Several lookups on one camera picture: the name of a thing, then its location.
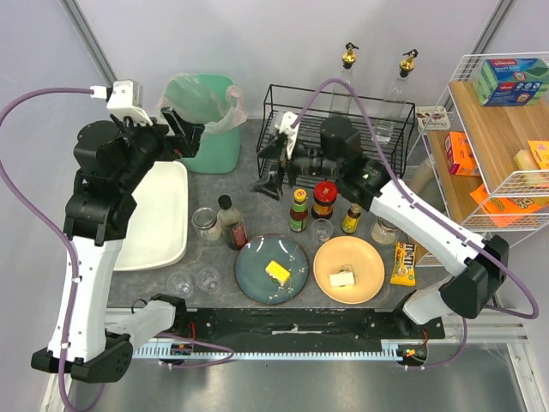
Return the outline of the chili sauce jar red lid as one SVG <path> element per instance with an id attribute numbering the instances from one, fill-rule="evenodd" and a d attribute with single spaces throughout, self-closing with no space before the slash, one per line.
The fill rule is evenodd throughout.
<path id="1" fill-rule="evenodd" d="M 315 219 L 329 219 L 333 214 L 338 190 L 334 183 L 322 181 L 313 189 L 313 204 L 311 213 Z"/>

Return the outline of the small yellow label bottle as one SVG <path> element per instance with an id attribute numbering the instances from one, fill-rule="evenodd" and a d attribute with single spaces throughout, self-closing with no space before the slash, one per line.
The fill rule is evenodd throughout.
<path id="1" fill-rule="evenodd" d="M 350 205 L 345 215 L 345 218 L 341 224 L 341 229 L 344 233 L 353 234 L 356 232 L 359 225 L 361 211 L 362 211 L 362 208 L 359 204 L 352 203 Z"/>

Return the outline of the glass jar with white powder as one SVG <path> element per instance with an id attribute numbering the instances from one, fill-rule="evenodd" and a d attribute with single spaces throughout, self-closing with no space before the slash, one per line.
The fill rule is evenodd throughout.
<path id="1" fill-rule="evenodd" d="M 191 217 L 191 224 L 195 229 L 200 243 L 209 244 L 216 242 L 222 235 L 217 213 L 209 207 L 197 209 Z"/>

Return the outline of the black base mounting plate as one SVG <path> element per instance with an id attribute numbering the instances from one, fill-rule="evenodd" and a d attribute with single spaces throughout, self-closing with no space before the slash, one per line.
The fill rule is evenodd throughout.
<path id="1" fill-rule="evenodd" d="M 267 336 L 321 335 L 369 341 L 442 340 L 441 318 L 416 325 L 399 311 L 347 308 L 198 308 L 176 316 L 174 330 L 201 342 L 234 342 Z"/>

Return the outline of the dark vinegar bottle black cap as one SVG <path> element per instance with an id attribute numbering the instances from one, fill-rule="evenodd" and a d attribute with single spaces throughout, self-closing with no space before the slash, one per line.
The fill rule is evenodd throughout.
<path id="1" fill-rule="evenodd" d="M 217 214 L 225 241 L 233 250 L 239 250 L 248 242 L 244 226 L 244 219 L 241 212 L 232 204 L 228 195 L 221 195 L 218 198 L 220 210 Z"/>

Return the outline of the sauce bottle yellow cap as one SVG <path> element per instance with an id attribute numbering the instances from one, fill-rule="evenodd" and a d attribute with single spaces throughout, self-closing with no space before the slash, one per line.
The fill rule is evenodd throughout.
<path id="1" fill-rule="evenodd" d="M 289 227 L 299 233 L 306 229 L 308 222 L 307 192 L 298 188 L 293 193 L 293 204 L 289 212 Z"/>

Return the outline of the white chocolate box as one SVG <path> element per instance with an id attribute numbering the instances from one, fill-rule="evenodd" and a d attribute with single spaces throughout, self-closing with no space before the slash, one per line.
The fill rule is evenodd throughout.
<path id="1" fill-rule="evenodd" d="M 449 116 L 443 106 L 417 106 L 416 118 L 418 131 L 448 130 L 450 128 Z"/>

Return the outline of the green sponge pack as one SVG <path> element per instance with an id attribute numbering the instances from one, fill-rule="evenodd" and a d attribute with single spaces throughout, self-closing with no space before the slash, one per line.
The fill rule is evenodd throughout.
<path id="1" fill-rule="evenodd" d="M 548 63 L 543 58 L 486 59 L 473 80 L 481 106 L 531 106 L 548 91 Z"/>

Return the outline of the white rectangular basin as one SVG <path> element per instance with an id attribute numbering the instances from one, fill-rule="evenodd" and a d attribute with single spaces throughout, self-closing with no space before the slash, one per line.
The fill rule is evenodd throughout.
<path id="1" fill-rule="evenodd" d="M 157 162 L 133 192 L 136 209 L 114 269 L 155 270 L 177 263 L 188 237 L 189 185 L 183 163 Z"/>

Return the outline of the yellow sponge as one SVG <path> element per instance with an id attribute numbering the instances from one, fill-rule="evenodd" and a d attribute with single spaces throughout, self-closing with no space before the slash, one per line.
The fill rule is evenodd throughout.
<path id="1" fill-rule="evenodd" d="M 514 162 L 519 171 L 540 171 L 540 166 L 529 149 L 519 150 L 514 156 Z"/>

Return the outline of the blue ceramic plate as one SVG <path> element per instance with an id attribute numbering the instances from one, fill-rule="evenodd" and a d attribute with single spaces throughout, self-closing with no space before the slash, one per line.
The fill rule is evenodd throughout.
<path id="1" fill-rule="evenodd" d="M 266 273 L 274 260 L 291 272 L 282 287 Z M 281 305 L 296 298 L 309 277 L 309 261 L 303 248 L 293 239 L 279 234 L 265 234 L 250 240 L 238 253 L 235 279 L 241 291 L 263 305 Z"/>

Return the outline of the clear pink bin liner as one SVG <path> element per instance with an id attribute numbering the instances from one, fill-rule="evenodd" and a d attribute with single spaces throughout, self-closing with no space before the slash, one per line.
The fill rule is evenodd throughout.
<path id="1" fill-rule="evenodd" d="M 157 108 L 173 109 L 188 123 L 204 124 L 210 135 L 233 130 L 248 118 L 241 88 L 223 75 L 176 75 L 165 86 Z"/>

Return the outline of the yellow M&Ms candy bag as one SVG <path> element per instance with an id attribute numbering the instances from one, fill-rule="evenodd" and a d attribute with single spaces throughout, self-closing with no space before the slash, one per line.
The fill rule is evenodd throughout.
<path id="1" fill-rule="evenodd" d="M 415 244 L 397 242 L 395 244 L 394 267 L 390 277 L 390 283 L 397 286 L 415 287 Z"/>

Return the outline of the orange snack bag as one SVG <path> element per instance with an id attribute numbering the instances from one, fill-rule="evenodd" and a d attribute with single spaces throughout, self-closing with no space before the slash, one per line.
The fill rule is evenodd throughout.
<path id="1" fill-rule="evenodd" d="M 498 228 L 537 227 L 540 218 L 534 214 L 548 205 L 547 197 L 489 197 L 483 184 L 469 196 L 480 206 L 482 217 Z"/>

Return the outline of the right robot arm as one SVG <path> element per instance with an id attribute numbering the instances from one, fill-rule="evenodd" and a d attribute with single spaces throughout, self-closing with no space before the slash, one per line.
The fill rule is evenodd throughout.
<path id="1" fill-rule="evenodd" d="M 444 281 L 409 295 L 402 311 L 417 325 L 456 313 L 477 318 L 503 284 L 509 244 L 499 236 L 487 239 L 452 221 L 424 202 L 402 180 L 392 179 L 381 161 L 366 156 L 359 131 L 348 118 L 326 118 L 320 143 L 298 141 L 297 116 L 275 116 L 268 145 L 257 153 L 275 164 L 253 190 L 273 199 L 282 195 L 284 182 L 295 185 L 299 176 L 335 181 L 344 198 L 398 227 L 431 252 L 447 270 Z"/>

